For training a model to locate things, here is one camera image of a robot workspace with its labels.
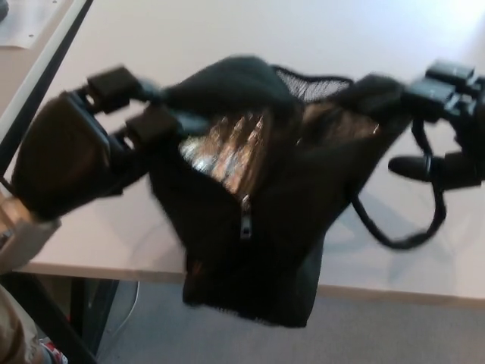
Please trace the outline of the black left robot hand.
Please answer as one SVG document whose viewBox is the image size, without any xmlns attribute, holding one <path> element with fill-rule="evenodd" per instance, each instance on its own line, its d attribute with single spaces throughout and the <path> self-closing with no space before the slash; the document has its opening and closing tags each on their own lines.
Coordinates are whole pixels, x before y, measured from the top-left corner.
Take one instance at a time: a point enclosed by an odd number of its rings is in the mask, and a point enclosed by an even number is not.
<svg viewBox="0 0 485 364">
<path fill-rule="evenodd" d="M 38 112 L 18 150 L 14 194 L 42 220 L 121 195 L 180 131 L 160 90 L 124 66 L 96 74 Z"/>
</svg>

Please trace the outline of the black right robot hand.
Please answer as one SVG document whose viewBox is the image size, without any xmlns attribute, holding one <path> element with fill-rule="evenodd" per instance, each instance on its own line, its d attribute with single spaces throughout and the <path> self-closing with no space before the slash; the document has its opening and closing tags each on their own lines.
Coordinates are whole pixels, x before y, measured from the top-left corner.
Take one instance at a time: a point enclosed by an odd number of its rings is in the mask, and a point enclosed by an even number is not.
<svg viewBox="0 0 485 364">
<path fill-rule="evenodd" d="M 401 103 L 412 115 L 411 132 L 422 156 L 400 155 L 388 169 L 401 177 L 437 185 L 441 190 L 477 187 L 484 181 L 484 77 L 474 68 L 435 61 L 424 76 L 408 84 Z M 424 124 L 447 121 L 455 131 L 457 152 L 435 156 Z"/>
</svg>

